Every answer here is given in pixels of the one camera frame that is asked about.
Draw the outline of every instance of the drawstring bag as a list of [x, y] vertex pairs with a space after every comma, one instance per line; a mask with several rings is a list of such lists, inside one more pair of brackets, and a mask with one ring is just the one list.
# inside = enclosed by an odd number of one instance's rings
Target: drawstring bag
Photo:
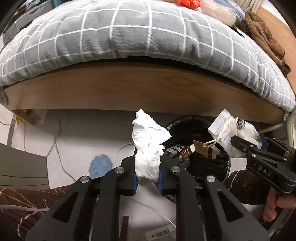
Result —
[[231, 145], [230, 140], [235, 135], [253, 143], [258, 149], [262, 147], [261, 138], [255, 127], [244, 120], [233, 118], [227, 110], [223, 110], [218, 115], [208, 130], [214, 138], [208, 143], [219, 143], [228, 155], [233, 158], [246, 157], [245, 153]]

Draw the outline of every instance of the power strip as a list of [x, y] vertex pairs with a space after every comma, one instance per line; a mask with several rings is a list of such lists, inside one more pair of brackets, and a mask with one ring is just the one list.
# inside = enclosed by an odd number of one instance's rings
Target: power strip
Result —
[[176, 229], [172, 224], [168, 224], [150, 231], [147, 231], [144, 233], [145, 238], [148, 241], [155, 240], [162, 238], [167, 235], [172, 235], [175, 237], [176, 232], [174, 232]]

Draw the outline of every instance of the gray checkered comforter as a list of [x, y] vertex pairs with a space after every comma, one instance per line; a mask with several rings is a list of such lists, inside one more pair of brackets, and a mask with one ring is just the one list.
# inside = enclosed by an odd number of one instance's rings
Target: gray checkered comforter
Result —
[[199, 11], [151, 0], [75, 0], [38, 17], [1, 52], [0, 87], [79, 62], [128, 56], [197, 65], [286, 111], [295, 107], [288, 81], [249, 37]]

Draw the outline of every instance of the bed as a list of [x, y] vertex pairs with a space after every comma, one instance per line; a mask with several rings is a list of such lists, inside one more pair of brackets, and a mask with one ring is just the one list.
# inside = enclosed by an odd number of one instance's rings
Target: bed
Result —
[[10, 110], [143, 108], [217, 116], [228, 109], [241, 119], [281, 123], [296, 106], [293, 67], [285, 79], [239, 33], [168, 2], [67, 2], [2, 50], [0, 101]]

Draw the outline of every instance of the metal screw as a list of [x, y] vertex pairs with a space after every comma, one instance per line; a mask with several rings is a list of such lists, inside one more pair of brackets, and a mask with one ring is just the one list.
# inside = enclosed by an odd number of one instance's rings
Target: metal screw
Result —
[[180, 167], [172, 167], [172, 172], [178, 173], [181, 171]]
[[84, 177], [80, 178], [80, 181], [81, 181], [82, 183], [87, 183], [87, 182], [89, 181], [89, 177], [84, 176]]
[[124, 172], [124, 168], [123, 168], [123, 167], [117, 167], [117, 168], [115, 169], [115, 172], [116, 172], [116, 173], [123, 173], [123, 172]]
[[216, 181], [216, 178], [213, 176], [207, 176], [207, 181], [213, 183], [214, 181]]

